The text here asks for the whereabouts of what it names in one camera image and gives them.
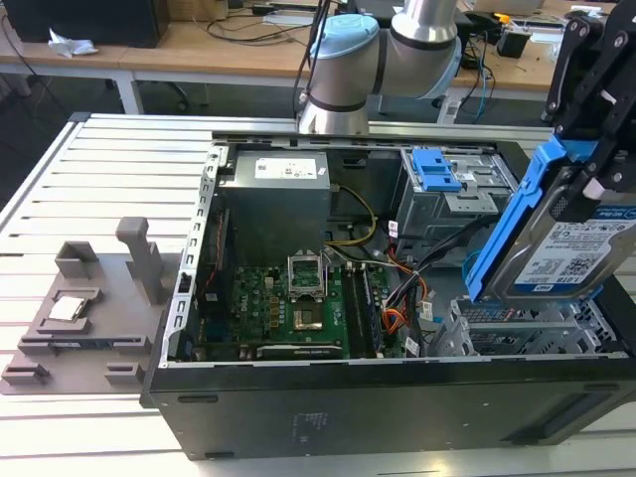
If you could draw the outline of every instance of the light blue robot joint cap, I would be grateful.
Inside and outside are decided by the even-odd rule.
[[[318,60],[349,55],[370,43],[380,31],[378,21],[366,15],[337,15],[327,19]],[[311,47],[312,58],[316,56],[318,40]]]

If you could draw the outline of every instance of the electronic equipment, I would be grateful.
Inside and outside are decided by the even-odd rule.
[[[505,13],[507,15],[534,15],[545,0],[464,0],[475,12]]]
[[[520,58],[533,34],[518,27],[506,28],[497,42],[500,57]]]
[[[166,0],[5,0],[23,42],[48,42],[49,29],[99,45],[155,48],[168,28]]]
[[[298,130],[364,135],[369,133],[365,110],[369,94],[431,99],[444,94],[462,57],[454,21],[456,4],[456,0],[413,0],[401,10],[388,4],[389,15],[397,11],[390,28],[381,28],[369,15],[321,16],[325,35],[315,41],[315,29],[310,36],[307,55],[316,66],[300,95],[304,109]]]
[[[390,28],[391,19],[404,6],[404,2],[400,0],[352,0],[350,4],[353,5],[353,9],[350,9],[351,13],[374,17],[378,20],[380,28]],[[454,21],[455,25],[457,25],[457,37],[461,40],[461,51],[463,53],[468,44],[470,34],[474,33],[473,24],[458,8],[455,9]]]
[[[557,443],[634,393],[613,278],[542,310],[465,296],[527,164],[505,142],[216,132],[146,381],[188,457]]]
[[[636,7],[605,25],[565,29],[547,112],[555,136],[540,146],[514,201],[467,277],[473,300],[553,306],[598,293],[634,251],[636,180],[631,67]]]

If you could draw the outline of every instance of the lab workbench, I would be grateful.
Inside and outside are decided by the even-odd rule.
[[[613,4],[576,4],[601,6],[606,13],[613,8]],[[461,0],[458,6],[466,8]],[[571,2],[564,0],[546,0],[543,11],[549,15],[562,16],[569,11],[570,6]],[[231,30],[241,29],[241,33],[245,32],[243,38],[277,31],[273,25],[257,23],[252,18],[233,18],[224,25]],[[308,37],[306,29],[289,33],[295,39],[293,42],[258,48],[212,38],[204,30],[204,24],[174,22],[155,49],[97,45],[99,53],[71,59],[57,55],[44,43],[23,44],[13,31],[9,31],[9,37],[40,76],[113,80],[118,87],[124,111],[129,114],[143,113],[138,84],[140,80],[293,86]],[[528,42],[519,59],[502,58],[494,47],[488,47],[485,64],[493,71],[497,81],[492,96],[545,101],[555,70],[555,63],[549,57],[551,47]],[[0,73],[30,73],[1,34]],[[476,75],[475,71],[459,71],[441,103],[438,123],[455,121],[459,104],[475,83]],[[473,94],[479,96],[480,91],[481,87],[478,87]],[[389,97],[383,97],[380,110],[391,112]]]
[[[372,133],[518,141],[547,129],[372,123]],[[126,252],[122,216],[148,218],[149,239],[179,252],[213,131],[290,132],[283,119],[76,115],[0,214],[0,369],[57,272],[65,240]],[[554,447],[191,462],[156,409],[136,395],[0,397],[2,475],[636,475],[636,404]]]

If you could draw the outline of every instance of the wooden desk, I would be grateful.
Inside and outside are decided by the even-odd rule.
[[[605,12],[611,11],[614,6],[575,3],[601,6]],[[564,0],[546,0],[544,12],[562,16],[573,4]],[[458,5],[464,6],[462,0],[458,1]],[[228,29],[236,29],[257,22],[258,19],[235,18],[223,25]],[[129,113],[143,112],[136,80],[293,85],[304,51],[302,44],[290,42],[258,47],[233,44],[210,37],[204,27],[205,24],[196,25],[194,22],[173,23],[159,47],[154,50],[97,46],[99,53],[96,55],[66,59],[56,55],[45,44],[24,44],[21,48],[22,54],[39,75],[114,80],[119,87],[124,109]],[[222,32],[218,27],[213,29],[216,33]],[[227,31],[227,35],[247,38],[276,32],[276,29],[271,25],[258,24],[240,31]],[[305,43],[308,31],[297,30],[290,35]],[[14,43],[21,45],[17,38]],[[544,100],[555,68],[548,56],[549,48],[548,45],[528,42],[523,56],[516,60],[501,58],[494,47],[489,47],[485,63],[497,79],[493,96]],[[28,73],[4,38],[0,38],[0,71]],[[444,101],[438,122],[454,121],[454,106],[472,86],[475,75],[471,71],[459,73]]]

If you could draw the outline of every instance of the sticker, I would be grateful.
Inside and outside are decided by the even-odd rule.
[[[396,221],[389,221],[389,237],[398,238],[398,223]]]
[[[415,343],[415,340],[413,340],[410,336],[406,338],[406,343],[404,343],[404,347],[412,355],[419,357],[419,345]]]
[[[575,289],[612,252],[612,238],[636,224],[636,208],[599,207],[583,224],[556,223],[515,280],[530,292]]]
[[[81,348],[80,343],[54,343],[56,348]]]
[[[308,444],[320,439],[325,433],[328,417],[327,412],[294,414],[291,420],[291,441],[298,444]]]
[[[470,172],[456,172],[455,177],[458,181],[473,181],[475,182],[475,176],[473,176]]]
[[[256,179],[317,179],[316,161],[301,158],[261,157],[256,160],[254,177]]]
[[[421,318],[426,321],[433,321],[433,304],[430,301],[421,302]]]

